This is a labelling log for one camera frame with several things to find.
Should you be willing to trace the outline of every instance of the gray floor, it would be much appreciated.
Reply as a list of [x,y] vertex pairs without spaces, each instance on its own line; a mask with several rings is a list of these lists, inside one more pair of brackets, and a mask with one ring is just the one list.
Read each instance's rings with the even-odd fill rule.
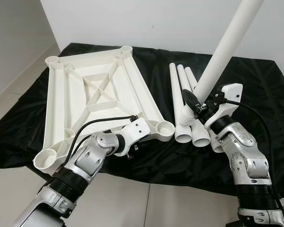
[[[53,48],[50,55],[58,55]],[[0,118],[46,68],[41,62],[0,105]],[[0,226],[14,219],[44,180],[26,167],[0,169]],[[237,220],[237,198],[189,187],[141,183],[98,174],[78,201],[68,227],[224,227]]]

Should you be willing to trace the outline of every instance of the baseboard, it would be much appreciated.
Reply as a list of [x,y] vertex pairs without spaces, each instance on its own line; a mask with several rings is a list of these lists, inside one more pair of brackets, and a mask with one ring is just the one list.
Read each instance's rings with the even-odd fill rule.
[[50,45],[43,53],[39,55],[33,61],[29,66],[27,66],[20,75],[18,75],[1,93],[0,93],[0,103],[11,93],[13,90],[16,89],[16,87],[19,85],[20,81],[22,81],[22,78],[24,75],[27,75],[30,71],[32,71],[37,65],[45,64],[44,60],[47,58],[50,54],[50,51],[52,48],[55,48],[57,46],[57,43],[54,42],[52,45]]

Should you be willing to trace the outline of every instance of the white wall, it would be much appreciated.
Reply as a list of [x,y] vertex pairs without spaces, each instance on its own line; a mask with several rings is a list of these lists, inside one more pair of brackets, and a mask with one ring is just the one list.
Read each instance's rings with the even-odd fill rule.
[[0,0],[0,93],[54,42],[39,0]]
[[[212,54],[240,0],[41,0],[60,49],[71,42]],[[284,0],[265,0],[235,56],[284,74]]]

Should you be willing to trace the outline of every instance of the black cloth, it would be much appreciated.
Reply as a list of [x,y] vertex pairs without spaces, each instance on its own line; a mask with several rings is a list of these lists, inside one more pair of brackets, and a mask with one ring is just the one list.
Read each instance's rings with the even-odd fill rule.
[[[70,44],[60,56],[115,49],[112,46]],[[133,48],[133,58],[164,119],[172,123],[174,111],[169,64],[189,66],[199,79],[210,55]],[[45,69],[31,88],[0,120],[0,168],[31,163],[42,149],[49,69]],[[284,77],[273,61],[233,57],[217,85],[243,84],[241,102],[257,109],[273,137],[275,176],[278,191],[284,197]],[[233,114],[258,141],[268,157],[267,140],[258,118],[239,107]],[[225,154],[216,154],[210,146],[196,148],[192,143],[179,144],[151,140],[139,144],[134,158],[110,156],[102,172],[137,181],[185,185],[212,192],[235,195],[232,173]]]

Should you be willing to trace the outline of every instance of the black cable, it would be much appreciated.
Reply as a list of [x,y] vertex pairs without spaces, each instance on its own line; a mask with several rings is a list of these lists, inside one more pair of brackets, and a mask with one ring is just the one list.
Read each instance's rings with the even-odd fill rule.
[[259,112],[257,110],[250,107],[249,105],[230,101],[230,100],[227,100],[225,98],[217,98],[217,100],[222,101],[223,103],[234,104],[234,105],[242,106],[246,109],[249,109],[252,112],[254,112],[257,115],[257,117],[260,119],[261,124],[266,131],[266,135],[267,135],[267,139],[268,139],[268,151],[269,151],[269,159],[270,159],[270,164],[269,164],[270,165],[270,168],[269,168],[270,169],[270,179],[271,179],[273,191],[274,191],[274,194],[275,194],[275,200],[276,200],[276,203],[277,203],[279,209],[282,211],[283,217],[284,217],[284,208],[283,208],[283,206],[282,206],[282,204],[281,204],[281,202],[278,198],[277,189],[276,189],[276,186],[275,186],[275,164],[274,164],[274,150],[273,150],[273,147],[272,147],[272,138],[271,138],[270,130],[269,130],[264,118],[262,117],[261,114],[259,114]]
[[87,140],[89,137],[90,137],[91,135],[88,135],[88,136],[86,136],[86,137],[84,137],[79,143],[78,143],[78,145],[76,146],[76,148],[74,149],[74,152],[72,153],[72,157],[74,156],[74,154],[76,154],[76,152],[77,152],[77,150],[79,149],[79,147],[81,146],[81,144],[85,141],[85,140]]
[[72,154],[72,150],[74,149],[74,146],[75,146],[75,143],[77,141],[77,138],[79,137],[79,135],[83,131],[83,129],[85,129],[87,126],[89,126],[90,124],[93,124],[93,123],[97,123],[97,122],[107,122],[107,121],[123,120],[123,119],[130,119],[130,118],[135,119],[136,116],[131,115],[131,116],[126,116],[126,117],[103,118],[103,119],[93,120],[93,121],[90,121],[90,122],[87,122],[86,124],[84,124],[81,128],[79,128],[79,130],[76,133],[74,139],[72,140],[70,150],[69,150],[69,152],[67,154],[67,157],[66,157],[66,159],[65,159],[65,161],[64,161],[62,166],[64,166],[70,160],[71,154]]

